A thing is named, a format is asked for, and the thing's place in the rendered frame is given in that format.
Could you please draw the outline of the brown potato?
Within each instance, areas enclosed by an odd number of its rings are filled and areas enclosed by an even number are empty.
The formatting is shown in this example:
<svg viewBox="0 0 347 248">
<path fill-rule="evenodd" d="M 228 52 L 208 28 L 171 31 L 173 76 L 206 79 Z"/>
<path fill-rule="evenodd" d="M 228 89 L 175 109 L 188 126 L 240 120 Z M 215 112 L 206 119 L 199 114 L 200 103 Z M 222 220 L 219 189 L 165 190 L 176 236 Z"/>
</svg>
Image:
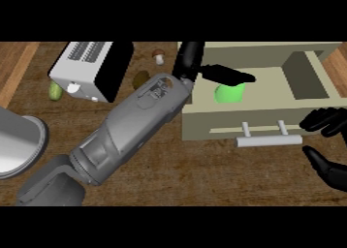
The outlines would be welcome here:
<svg viewBox="0 0 347 248">
<path fill-rule="evenodd" d="M 150 80 L 150 78 L 151 78 L 150 73 L 147 71 L 141 71 L 134 77 L 134 81 L 132 81 L 134 89 L 138 89 L 142 86 L 142 84 Z"/>
</svg>

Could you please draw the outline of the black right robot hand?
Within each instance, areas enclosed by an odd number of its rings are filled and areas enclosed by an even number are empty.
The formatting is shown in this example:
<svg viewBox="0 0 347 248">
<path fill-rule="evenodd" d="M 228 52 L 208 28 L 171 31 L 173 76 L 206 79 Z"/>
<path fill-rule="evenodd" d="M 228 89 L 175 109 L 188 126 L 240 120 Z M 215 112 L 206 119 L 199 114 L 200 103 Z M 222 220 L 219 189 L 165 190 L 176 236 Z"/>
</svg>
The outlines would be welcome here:
<svg viewBox="0 0 347 248">
<path fill-rule="evenodd" d="M 347 108 L 314 109 L 299 122 L 299 127 L 307 132 L 321 131 L 326 138 L 339 134 L 347 145 Z M 302 152 L 324 184 L 347 192 L 347 165 L 333 163 L 310 145 L 302 147 Z"/>
</svg>

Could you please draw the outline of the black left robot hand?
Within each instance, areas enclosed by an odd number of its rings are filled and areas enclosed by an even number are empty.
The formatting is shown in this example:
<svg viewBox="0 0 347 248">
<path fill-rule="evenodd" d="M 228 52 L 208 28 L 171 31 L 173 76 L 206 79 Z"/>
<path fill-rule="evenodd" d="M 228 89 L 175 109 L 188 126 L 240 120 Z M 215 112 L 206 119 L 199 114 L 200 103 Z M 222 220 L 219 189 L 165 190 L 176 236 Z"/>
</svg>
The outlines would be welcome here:
<svg viewBox="0 0 347 248">
<path fill-rule="evenodd" d="M 237 86 L 242 83 L 256 81 L 252 74 L 243 73 L 219 64 L 203 65 L 203 48 L 205 42 L 182 42 L 172 70 L 175 78 L 187 78 L 196 81 L 196 76 L 202 75 L 205 79 L 227 86 Z"/>
</svg>

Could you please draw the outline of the brown cap mushroom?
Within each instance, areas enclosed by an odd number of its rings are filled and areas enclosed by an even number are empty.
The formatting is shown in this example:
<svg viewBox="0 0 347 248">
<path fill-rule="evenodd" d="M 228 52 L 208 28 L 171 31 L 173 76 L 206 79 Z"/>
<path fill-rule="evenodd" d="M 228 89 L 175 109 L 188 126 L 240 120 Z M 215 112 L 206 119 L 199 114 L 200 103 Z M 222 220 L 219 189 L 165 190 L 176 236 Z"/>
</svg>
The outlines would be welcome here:
<svg viewBox="0 0 347 248">
<path fill-rule="evenodd" d="M 162 66 L 165 64 L 165 51 L 162 49 L 156 49 L 151 53 L 151 58 L 154 59 L 154 63 Z"/>
</svg>

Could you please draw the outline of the green cup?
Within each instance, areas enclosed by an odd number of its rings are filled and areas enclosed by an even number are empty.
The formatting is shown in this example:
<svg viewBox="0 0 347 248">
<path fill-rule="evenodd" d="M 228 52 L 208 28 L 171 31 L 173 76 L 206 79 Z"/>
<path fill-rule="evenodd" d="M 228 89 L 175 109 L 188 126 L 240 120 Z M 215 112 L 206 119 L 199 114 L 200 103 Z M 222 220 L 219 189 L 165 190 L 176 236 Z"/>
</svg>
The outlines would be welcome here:
<svg viewBox="0 0 347 248">
<path fill-rule="evenodd" d="M 237 86 L 228 86 L 221 84 L 215 89 L 215 101 L 218 103 L 240 103 L 242 102 L 242 94 L 245 90 L 245 84 L 239 84 Z"/>
</svg>

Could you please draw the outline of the green cucumber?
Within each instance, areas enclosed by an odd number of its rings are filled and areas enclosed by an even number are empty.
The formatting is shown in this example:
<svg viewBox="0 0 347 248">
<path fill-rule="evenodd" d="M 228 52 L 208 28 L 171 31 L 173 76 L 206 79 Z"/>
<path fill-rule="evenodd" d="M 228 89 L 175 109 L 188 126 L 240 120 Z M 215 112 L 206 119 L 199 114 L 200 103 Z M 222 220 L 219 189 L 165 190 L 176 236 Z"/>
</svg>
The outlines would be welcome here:
<svg viewBox="0 0 347 248">
<path fill-rule="evenodd" d="M 64 89 L 60 85 L 52 81 L 49 86 L 49 99 L 52 101 L 58 101 L 64 95 Z"/>
</svg>

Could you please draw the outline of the white toaster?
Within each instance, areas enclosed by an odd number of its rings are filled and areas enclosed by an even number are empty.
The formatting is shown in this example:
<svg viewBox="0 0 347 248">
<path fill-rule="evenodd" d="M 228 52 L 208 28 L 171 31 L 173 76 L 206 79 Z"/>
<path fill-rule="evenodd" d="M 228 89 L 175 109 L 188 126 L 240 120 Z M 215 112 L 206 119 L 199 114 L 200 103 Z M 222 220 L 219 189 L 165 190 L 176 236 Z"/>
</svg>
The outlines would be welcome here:
<svg viewBox="0 0 347 248">
<path fill-rule="evenodd" d="M 131 42 L 68 42 L 48 76 L 73 98 L 111 103 L 132 54 Z"/>
</svg>

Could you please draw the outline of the beige wooden drawer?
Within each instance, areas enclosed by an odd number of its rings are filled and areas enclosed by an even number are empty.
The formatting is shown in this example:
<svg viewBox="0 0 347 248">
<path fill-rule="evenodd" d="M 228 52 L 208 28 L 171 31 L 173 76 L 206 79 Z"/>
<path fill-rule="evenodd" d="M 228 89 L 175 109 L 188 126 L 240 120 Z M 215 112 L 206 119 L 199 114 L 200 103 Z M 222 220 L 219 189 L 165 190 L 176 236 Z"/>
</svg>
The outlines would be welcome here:
<svg viewBox="0 0 347 248">
<path fill-rule="evenodd" d="M 339 46 L 338 42 L 208 42 L 202 63 L 249 73 L 256 81 L 245 86 L 239 103 L 219 104 L 218 84 L 200 78 L 184 113 L 332 106 L 341 97 L 323 61 Z"/>
</svg>

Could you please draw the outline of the large grey metal pot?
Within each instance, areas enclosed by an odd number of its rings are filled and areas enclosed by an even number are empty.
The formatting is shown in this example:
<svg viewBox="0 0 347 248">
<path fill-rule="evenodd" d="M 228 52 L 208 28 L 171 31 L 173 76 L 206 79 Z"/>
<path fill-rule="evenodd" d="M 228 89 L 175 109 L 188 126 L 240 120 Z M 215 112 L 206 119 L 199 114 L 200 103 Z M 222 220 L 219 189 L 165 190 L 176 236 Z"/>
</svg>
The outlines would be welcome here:
<svg viewBox="0 0 347 248">
<path fill-rule="evenodd" d="M 36 164 L 48 141 L 45 121 L 0 107 L 0 179 L 15 177 Z"/>
</svg>

